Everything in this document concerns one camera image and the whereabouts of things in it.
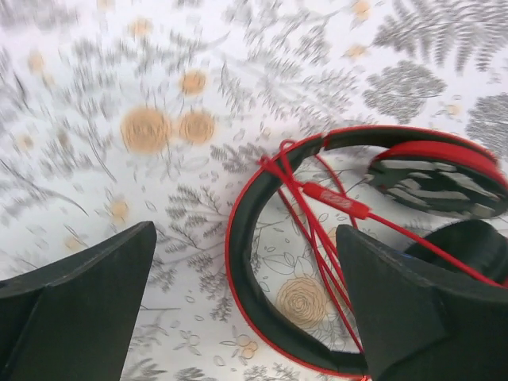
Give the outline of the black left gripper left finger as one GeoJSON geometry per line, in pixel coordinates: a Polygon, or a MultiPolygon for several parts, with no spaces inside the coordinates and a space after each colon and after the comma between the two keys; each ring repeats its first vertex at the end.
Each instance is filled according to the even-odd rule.
{"type": "Polygon", "coordinates": [[[1,282],[1,378],[118,380],[156,247],[143,221],[1,282]]]}

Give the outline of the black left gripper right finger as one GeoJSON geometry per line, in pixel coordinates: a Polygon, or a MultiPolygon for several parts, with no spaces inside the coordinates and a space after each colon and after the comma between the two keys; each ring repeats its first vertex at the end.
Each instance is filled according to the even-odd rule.
{"type": "Polygon", "coordinates": [[[336,230],[348,295],[374,380],[505,380],[507,289],[336,230]]]}

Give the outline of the red and black headphones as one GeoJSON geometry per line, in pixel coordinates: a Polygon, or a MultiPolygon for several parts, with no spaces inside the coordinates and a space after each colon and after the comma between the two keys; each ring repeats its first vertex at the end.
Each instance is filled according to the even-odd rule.
{"type": "Polygon", "coordinates": [[[273,349],[308,368],[354,380],[504,380],[507,377],[507,239],[489,220],[507,211],[507,181],[496,157],[461,137],[429,129],[360,125],[305,140],[284,141],[238,197],[229,217],[225,265],[246,322],[273,349]],[[366,179],[410,208],[453,223],[413,235],[400,252],[339,225],[330,240],[307,198],[374,219],[371,209],[330,190],[300,183],[294,171],[322,150],[382,149],[366,179]],[[358,330],[357,353],[338,352],[300,329],[269,301],[250,263],[260,212],[281,186],[298,200],[303,228],[330,294],[341,293],[358,330]]]}

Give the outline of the floral tablecloth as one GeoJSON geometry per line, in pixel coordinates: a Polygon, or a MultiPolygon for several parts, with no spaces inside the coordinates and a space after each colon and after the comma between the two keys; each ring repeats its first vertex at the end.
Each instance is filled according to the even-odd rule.
{"type": "Polygon", "coordinates": [[[1,277],[151,220],[123,379],[323,380],[244,322],[225,227],[282,140],[370,124],[505,160],[506,2],[4,1],[1,277]]]}

